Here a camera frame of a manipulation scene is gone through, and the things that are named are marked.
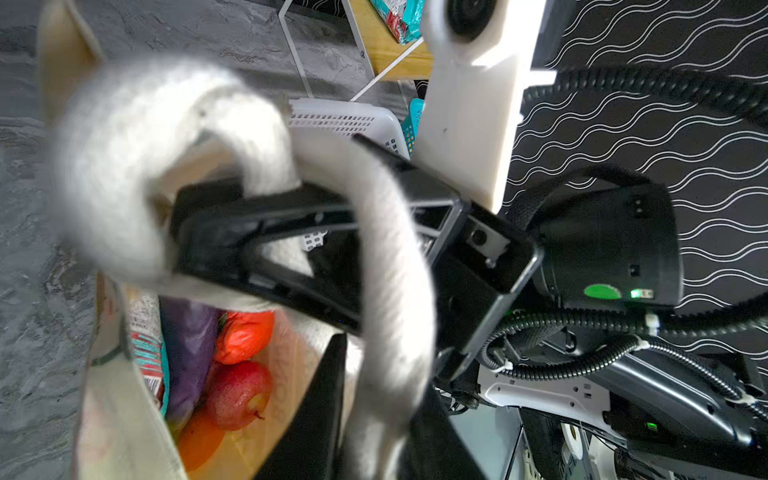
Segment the cream canvas grocery bag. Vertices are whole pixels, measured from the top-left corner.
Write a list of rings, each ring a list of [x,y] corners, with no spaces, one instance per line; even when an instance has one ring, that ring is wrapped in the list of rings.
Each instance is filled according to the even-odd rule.
[[[341,444],[344,479],[393,479],[432,371],[435,298],[405,195],[372,153],[336,134],[291,132],[284,111],[205,58],[106,60],[71,1],[46,1],[37,29],[54,208],[104,273],[154,293],[242,312],[275,303],[177,273],[161,210],[178,191],[239,174],[266,197],[310,181],[344,196],[359,224],[362,334]]]

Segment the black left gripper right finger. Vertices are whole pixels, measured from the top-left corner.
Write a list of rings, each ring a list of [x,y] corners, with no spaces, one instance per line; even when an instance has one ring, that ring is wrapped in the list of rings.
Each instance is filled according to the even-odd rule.
[[[472,455],[452,426],[440,395],[428,386],[414,414],[398,466],[398,478],[485,479]]]

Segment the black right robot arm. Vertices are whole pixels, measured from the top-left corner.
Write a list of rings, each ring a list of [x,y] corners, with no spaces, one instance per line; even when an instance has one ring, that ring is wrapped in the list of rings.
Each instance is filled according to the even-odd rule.
[[[692,101],[767,128],[767,86],[694,71],[565,71],[552,87],[527,89],[523,104],[579,90]],[[723,363],[725,354],[700,357],[664,341],[767,326],[767,293],[708,312],[673,312],[673,302],[682,299],[683,266],[667,187],[595,165],[521,194],[520,206],[502,217],[362,135],[352,145],[373,154],[404,187],[418,239],[426,242],[421,255],[437,292],[434,386],[465,394],[451,391],[451,383],[479,366],[534,386],[597,380],[609,392],[609,410],[597,414],[608,423],[600,428],[618,428],[629,454],[689,478],[767,479],[767,407],[748,399],[762,391],[751,390],[747,367]],[[580,177],[613,187],[550,201]],[[362,260],[331,267],[324,259],[325,270],[312,279],[246,253],[246,247],[310,233],[310,227],[354,231],[361,239],[362,214],[353,214],[351,200],[316,181],[295,193],[245,198],[234,180],[180,191],[170,221],[181,252],[176,270],[237,293],[266,294],[360,334]],[[574,329],[570,344],[542,347],[539,357],[556,353],[547,360],[560,363],[521,363],[522,353]]]

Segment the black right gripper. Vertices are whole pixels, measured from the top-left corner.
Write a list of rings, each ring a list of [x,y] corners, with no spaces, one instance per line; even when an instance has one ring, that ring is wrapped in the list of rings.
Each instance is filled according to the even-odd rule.
[[[452,381],[479,354],[543,260],[523,230],[384,146],[354,141],[394,173],[431,267],[437,305],[435,375]]]

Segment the teal pink snack bag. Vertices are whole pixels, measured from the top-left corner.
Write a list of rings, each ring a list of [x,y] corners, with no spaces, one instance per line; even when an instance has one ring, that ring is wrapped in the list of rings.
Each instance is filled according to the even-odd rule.
[[[128,332],[133,356],[160,413],[168,408],[170,371],[157,295],[127,287]]]

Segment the red bell pepper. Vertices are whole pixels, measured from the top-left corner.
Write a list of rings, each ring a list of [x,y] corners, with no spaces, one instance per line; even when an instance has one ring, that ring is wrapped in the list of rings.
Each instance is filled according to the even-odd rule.
[[[270,343],[274,325],[273,311],[225,311],[220,317],[214,361],[232,365],[251,359]]]

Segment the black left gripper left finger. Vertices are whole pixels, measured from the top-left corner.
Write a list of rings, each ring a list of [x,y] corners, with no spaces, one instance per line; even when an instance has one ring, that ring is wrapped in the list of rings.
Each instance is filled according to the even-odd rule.
[[[331,339],[292,422],[256,480],[333,479],[343,413],[347,336]]]

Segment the purple eggplant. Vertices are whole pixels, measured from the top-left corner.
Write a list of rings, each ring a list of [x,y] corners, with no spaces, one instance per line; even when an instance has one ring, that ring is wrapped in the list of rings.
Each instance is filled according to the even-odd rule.
[[[202,395],[213,363],[220,311],[170,297],[161,297],[159,306],[170,375],[165,417],[172,430],[181,430]]]

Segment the orange tangerine with leaves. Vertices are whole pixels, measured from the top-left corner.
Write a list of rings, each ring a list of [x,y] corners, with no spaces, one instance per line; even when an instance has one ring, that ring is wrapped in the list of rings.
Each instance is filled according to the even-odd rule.
[[[195,411],[177,441],[185,470],[191,472],[204,465],[219,448],[225,434],[205,410]]]

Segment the red apple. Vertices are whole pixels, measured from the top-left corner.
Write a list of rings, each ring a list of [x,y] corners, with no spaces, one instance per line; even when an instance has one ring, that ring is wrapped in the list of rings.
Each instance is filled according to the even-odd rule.
[[[237,431],[263,420],[273,390],[269,369],[256,361],[220,365],[209,384],[205,410],[225,431]]]

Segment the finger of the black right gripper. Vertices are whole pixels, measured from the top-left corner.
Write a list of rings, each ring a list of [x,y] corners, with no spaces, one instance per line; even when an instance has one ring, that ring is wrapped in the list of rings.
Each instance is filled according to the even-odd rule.
[[[419,232],[437,238],[452,228],[462,213],[458,192],[424,176],[399,180]],[[210,234],[214,245],[227,247],[254,237],[267,242],[358,228],[359,215],[351,203],[319,185],[307,183],[287,193],[247,198],[236,178],[183,188],[170,220],[171,237],[178,243],[194,234]]]
[[[361,306],[327,278],[299,273],[267,259],[255,235],[226,238],[184,234],[176,271],[259,297],[336,327],[361,331]]]

